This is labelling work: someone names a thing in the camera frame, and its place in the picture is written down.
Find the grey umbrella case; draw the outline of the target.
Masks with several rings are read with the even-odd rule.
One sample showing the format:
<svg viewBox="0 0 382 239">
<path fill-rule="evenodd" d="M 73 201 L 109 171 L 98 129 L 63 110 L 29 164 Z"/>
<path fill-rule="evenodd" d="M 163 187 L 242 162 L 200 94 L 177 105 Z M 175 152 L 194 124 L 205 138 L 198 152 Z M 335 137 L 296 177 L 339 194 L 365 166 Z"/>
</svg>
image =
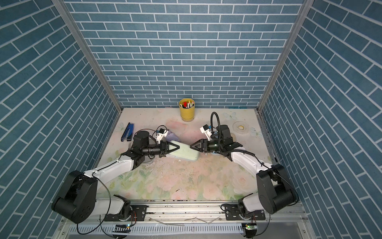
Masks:
<svg viewBox="0 0 382 239">
<path fill-rule="evenodd" d="M 144 160 L 142 161 L 142 164 L 151 164 L 154 162 L 155 155 L 145 155 Z"/>
</svg>

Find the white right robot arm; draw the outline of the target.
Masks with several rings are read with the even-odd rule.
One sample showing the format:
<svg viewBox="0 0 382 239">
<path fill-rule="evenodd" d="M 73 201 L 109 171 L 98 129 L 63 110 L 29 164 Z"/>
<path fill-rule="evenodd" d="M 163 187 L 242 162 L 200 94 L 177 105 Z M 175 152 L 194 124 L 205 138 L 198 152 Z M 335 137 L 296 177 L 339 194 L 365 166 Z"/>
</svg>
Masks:
<svg viewBox="0 0 382 239">
<path fill-rule="evenodd" d="M 272 215 L 299 201 L 298 193 L 291 185 L 286 169 L 280 164 L 271 165 L 261 161 L 254 153 L 245 150 L 242 144 L 233 140 L 227 125 L 213 128 L 206 124 L 200 131 L 206 138 L 192 144 L 191 149 L 203 153 L 218 153 L 256 177 L 257 192 L 238 200 L 238 209 L 242 217 L 249 218 L 259 210 Z"/>
</svg>

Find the lilac umbrella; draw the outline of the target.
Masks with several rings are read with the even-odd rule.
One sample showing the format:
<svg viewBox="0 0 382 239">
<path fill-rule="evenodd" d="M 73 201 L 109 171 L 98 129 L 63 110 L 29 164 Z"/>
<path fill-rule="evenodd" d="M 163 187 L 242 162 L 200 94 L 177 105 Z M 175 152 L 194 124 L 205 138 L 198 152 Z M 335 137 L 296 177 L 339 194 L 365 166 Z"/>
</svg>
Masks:
<svg viewBox="0 0 382 239">
<path fill-rule="evenodd" d="M 170 142 L 170 141 L 181 142 L 180 138 L 175 133 L 171 132 L 170 130 L 167 133 L 166 141 L 168 141 L 168 142 Z"/>
</svg>

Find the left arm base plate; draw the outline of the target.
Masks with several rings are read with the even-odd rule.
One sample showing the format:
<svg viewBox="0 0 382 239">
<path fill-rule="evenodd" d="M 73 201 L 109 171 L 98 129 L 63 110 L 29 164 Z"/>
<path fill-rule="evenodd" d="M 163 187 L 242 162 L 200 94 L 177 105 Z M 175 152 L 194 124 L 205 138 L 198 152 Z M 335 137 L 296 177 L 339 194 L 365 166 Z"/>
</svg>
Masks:
<svg viewBox="0 0 382 239">
<path fill-rule="evenodd" d="M 107 214 L 106 222 L 141 222 L 144 221 L 148 206 L 132 205 L 122 209 L 118 214 Z"/>
</svg>

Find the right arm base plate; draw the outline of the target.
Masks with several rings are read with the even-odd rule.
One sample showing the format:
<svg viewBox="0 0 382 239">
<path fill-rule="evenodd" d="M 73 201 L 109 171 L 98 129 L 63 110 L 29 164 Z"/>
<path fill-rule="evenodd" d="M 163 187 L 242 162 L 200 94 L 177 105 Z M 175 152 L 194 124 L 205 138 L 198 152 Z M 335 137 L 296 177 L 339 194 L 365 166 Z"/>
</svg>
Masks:
<svg viewBox="0 0 382 239">
<path fill-rule="evenodd" d="M 262 221 L 266 219 L 263 210 L 249 212 L 241 204 L 221 204 L 220 209 L 224 212 L 227 221 Z"/>
</svg>

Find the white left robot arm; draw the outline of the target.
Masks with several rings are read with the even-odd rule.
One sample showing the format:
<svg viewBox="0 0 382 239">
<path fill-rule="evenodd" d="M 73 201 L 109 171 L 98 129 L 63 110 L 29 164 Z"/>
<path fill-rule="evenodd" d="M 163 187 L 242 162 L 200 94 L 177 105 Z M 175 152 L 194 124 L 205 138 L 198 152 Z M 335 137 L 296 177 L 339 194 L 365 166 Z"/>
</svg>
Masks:
<svg viewBox="0 0 382 239">
<path fill-rule="evenodd" d="M 147 131 L 139 131 L 133 137 L 132 146 L 118 159 L 85 172 L 72 171 L 58 190 L 51 209 L 75 224 L 88 217 L 104 216 L 106 221 L 127 221 L 132 217 L 130 201 L 120 195 L 108 194 L 98 199 L 97 191 L 114 178 L 140 166 L 146 157 L 165 157 L 179 152 L 183 145 L 166 140 L 155 141 Z"/>
</svg>

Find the grey case front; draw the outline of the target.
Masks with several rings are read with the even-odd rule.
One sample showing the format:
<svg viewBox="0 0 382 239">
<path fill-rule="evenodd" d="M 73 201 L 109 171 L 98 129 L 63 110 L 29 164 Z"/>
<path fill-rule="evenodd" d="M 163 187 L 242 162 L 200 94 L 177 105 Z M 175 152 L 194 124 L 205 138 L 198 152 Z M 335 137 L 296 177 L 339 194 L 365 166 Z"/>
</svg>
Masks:
<svg viewBox="0 0 382 239">
<path fill-rule="evenodd" d="M 190 148 L 187 144 L 179 144 L 180 149 L 167 154 L 167 157 L 175 158 L 178 160 L 196 161 L 199 158 L 199 152 Z"/>
</svg>

